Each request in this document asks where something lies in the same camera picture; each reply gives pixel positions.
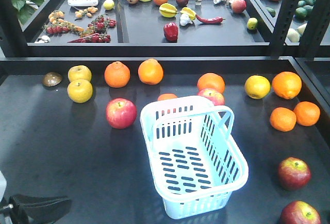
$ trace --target red bell pepper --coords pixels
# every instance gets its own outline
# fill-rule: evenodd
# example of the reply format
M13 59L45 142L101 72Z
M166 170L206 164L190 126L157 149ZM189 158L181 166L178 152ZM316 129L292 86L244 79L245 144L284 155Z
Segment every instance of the red bell pepper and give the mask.
M168 41L177 41L179 34L179 27L174 23L170 22L164 26L164 36Z

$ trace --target basket handle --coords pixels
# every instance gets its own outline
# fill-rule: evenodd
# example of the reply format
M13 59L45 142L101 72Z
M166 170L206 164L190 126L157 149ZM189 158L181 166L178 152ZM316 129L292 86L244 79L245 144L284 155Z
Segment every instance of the basket handle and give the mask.
M180 118L180 117L193 117L193 116L205 115L205 114L213 113L213 112L217 112L217 113L225 112L225 114L221 118L218 126L221 127L222 125L225 124L225 122L227 120L229 120L229 124L227 127L227 133L225 134L225 138L226 138L226 140L228 140L228 138L232 132L233 123L234 123L234 113L228 106L211 106L211 107L205 107L202 109L197 109L197 110L192 110L192 111L166 114L154 122L154 124L152 125L152 132L151 132L150 138L152 138L153 140L157 139L155 129L161 123L165 123L167 120Z

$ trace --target black tray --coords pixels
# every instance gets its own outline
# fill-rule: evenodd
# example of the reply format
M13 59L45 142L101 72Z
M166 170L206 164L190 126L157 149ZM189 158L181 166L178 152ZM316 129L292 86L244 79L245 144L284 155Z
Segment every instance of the black tray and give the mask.
M303 200L319 210L322 223L329 220L330 149L329 105L291 57L157 58L165 72L158 85L142 84L137 68L146 58L7 58L0 62L0 112L2 149L0 169L7 179L5 197L32 196L72 198L72 209L57 223L272 223L291 201ZM131 81L121 89L108 87L105 67L122 60L131 70ZM66 73L85 64L92 73L94 95L85 104L67 96ZM41 84L48 71L64 75L61 84ZM246 96L248 76L261 74L269 80L281 71L297 72L304 84L298 97L284 100L273 91L264 100ZM170 219L157 194L150 171L139 116L125 130L111 129L105 106L113 98L136 103L138 112L159 94L179 97L197 93L201 74L215 72L226 82L226 105L235 121L232 135L249 165L246 185L231 195L225 208L189 217ZM303 100L321 108L317 125L297 125L290 132L274 130L271 111L279 106L293 109ZM288 156L305 160L313 174L309 184L286 192L278 184L278 163Z
M24 35L28 41L32 57L148 57L153 56L251 56L266 55L272 26L253 0L246 0L247 8L242 14L233 14L224 5L214 5L213 0L203 0L196 6L189 0L188 7L202 17L222 16L226 20L221 25L205 25L195 20L190 26L179 29L177 43L169 43L163 35L163 26L169 22L179 25L180 13L174 18L164 18L159 8L151 2L139 2L130 5L126 0L114 0L115 9L105 11L104 0L97 6L99 14L108 14L116 19L118 25L109 29L111 43L67 43L77 39L73 34L50 36L51 43L35 44L34 41L44 35L41 30L48 24L48 15L56 9L65 12L65 19L86 28L93 18L74 21L76 9L67 4L67 0L46 0L39 10L24 26ZM176 6L175 0L169 3ZM259 20L258 30L250 32L246 23L250 17Z
M263 10L265 16L267 19L271 22L272 26L274 27L276 24L277 15L279 12L279 9L281 8L282 1L274 2L271 0L255 0L255 2L259 5L259 7ZM269 12L266 10L266 7L270 7L276 11L276 16L271 17ZM293 29L297 29L299 26L305 24L308 22L308 18L305 20L299 20L295 17L293 17L290 27ZM297 55L298 54L298 45L299 42L291 42L289 39L285 40L286 43L286 54L287 55ZM328 28L323 40L321 42L321 46L319 47L319 50L317 51L317 57L327 57L329 53L329 46L330 46L330 29Z

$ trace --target white device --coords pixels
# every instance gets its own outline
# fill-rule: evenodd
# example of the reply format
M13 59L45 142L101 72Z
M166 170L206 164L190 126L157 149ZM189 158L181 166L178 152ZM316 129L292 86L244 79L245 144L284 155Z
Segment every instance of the white device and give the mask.
M72 7L91 7L98 5L99 0L68 0L68 4Z

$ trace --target plastic basket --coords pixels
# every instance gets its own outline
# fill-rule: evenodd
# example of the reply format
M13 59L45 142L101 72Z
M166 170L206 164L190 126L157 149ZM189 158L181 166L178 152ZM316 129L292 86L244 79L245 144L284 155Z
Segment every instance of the plastic basket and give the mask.
M221 209L245 185L248 164L230 134L229 107L201 96L157 101L142 109L140 122L155 188L171 218Z

